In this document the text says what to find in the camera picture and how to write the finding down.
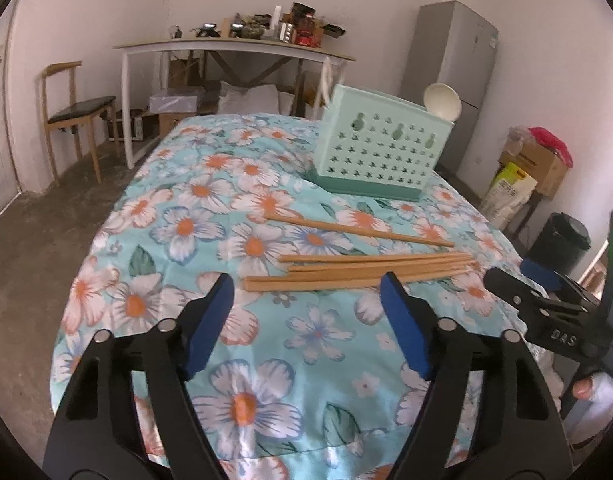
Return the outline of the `right hand white glove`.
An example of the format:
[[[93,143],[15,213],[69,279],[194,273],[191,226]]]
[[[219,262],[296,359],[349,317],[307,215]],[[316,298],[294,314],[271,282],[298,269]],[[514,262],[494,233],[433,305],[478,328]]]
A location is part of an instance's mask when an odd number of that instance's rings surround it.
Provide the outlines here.
[[[532,353],[556,407],[561,410],[565,381],[559,372],[564,372],[565,378],[571,378],[576,362],[538,347]],[[562,423],[573,466],[577,467],[597,448],[613,423],[613,379],[604,372],[597,372],[580,379],[573,386],[573,394],[574,406]]]

